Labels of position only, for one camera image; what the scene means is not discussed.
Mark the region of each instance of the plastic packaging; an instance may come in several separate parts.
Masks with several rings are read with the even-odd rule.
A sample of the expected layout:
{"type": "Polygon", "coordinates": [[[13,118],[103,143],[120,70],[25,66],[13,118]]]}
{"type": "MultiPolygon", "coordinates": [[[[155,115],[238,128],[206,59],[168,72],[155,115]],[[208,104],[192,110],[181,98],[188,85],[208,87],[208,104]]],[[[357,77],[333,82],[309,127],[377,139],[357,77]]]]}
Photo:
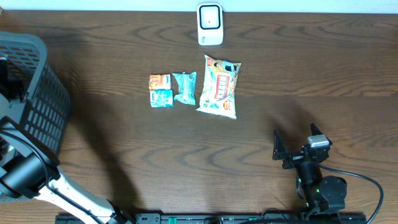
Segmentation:
{"type": "Polygon", "coordinates": [[[215,60],[207,55],[199,112],[236,119],[235,88],[241,63],[215,60]]]}
{"type": "Polygon", "coordinates": [[[178,83],[178,94],[175,95],[174,100],[188,105],[196,105],[195,85],[197,83],[197,73],[173,73],[173,76],[178,83]]]}
{"type": "Polygon", "coordinates": [[[150,106],[153,108],[174,106],[173,90],[150,91],[150,106]]]}
{"type": "Polygon", "coordinates": [[[168,75],[150,75],[149,77],[149,90],[171,90],[172,79],[168,75]]]}

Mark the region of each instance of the candy wrapper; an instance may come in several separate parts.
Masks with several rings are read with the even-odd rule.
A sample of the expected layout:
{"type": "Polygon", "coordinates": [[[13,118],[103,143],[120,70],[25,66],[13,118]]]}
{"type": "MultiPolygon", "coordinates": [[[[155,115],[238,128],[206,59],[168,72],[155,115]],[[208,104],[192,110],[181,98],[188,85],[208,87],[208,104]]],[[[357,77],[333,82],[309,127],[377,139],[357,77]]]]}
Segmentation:
{"type": "Polygon", "coordinates": [[[174,99],[181,103],[196,105],[195,85],[197,83],[197,73],[173,73],[173,76],[178,83],[178,94],[175,95],[174,99]]]}
{"type": "Polygon", "coordinates": [[[174,106],[173,90],[152,90],[149,95],[153,108],[174,106]]]}
{"type": "Polygon", "coordinates": [[[168,75],[150,75],[149,77],[149,90],[171,90],[172,79],[168,75]]]}
{"type": "Polygon", "coordinates": [[[207,55],[199,112],[236,119],[235,86],[241,63],[215,60],[207,55]]]}

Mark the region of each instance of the laundry basket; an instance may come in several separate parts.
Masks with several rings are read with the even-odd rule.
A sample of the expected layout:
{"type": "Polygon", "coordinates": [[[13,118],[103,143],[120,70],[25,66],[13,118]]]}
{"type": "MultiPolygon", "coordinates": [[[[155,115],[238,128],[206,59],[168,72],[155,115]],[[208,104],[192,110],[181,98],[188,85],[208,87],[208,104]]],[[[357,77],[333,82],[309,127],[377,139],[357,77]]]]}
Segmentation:
{"type": "MultiPolygon", "coordinates": [[[[8,80],[22,80],[24,87],[24,94],[18,99],[0,95],[0,119],[10,117],[58,155],[71,101],[47,63],[45,44],[34,35],[0,32],[0,59],[7,63],[8,80]]],[[[0,146],[0,150],[10,147],[2,139],[0,146]]],[[[0,167],[16,156],[18,152],[13,151],[1,159],[0,167]]],[[[24,199],[9,198],[0,193],[0,203],[24,199]]]]}

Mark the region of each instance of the orange package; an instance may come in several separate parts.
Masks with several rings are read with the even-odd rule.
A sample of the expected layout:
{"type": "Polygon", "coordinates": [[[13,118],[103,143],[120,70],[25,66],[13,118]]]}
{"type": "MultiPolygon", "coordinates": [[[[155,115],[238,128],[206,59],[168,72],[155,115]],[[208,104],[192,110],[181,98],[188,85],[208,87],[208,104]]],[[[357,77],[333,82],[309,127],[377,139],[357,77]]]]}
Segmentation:
{"type": "Polygon", "coordinates": [[[168,75],[150,75],[149,90],[171,90],[172,80],[170,74],[168,75]]]}

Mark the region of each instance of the white wall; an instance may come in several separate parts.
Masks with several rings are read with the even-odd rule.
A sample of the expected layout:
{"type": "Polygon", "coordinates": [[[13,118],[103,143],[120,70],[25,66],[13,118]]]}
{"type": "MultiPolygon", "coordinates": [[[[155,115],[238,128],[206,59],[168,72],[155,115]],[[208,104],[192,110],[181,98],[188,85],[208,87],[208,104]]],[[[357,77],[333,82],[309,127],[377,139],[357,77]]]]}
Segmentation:
{"type": "Polygon", "coordinates": [[[196,11],[218,2],[226,12],[398,13],[398,0],[2,0],[4,9],[196,11]]]}

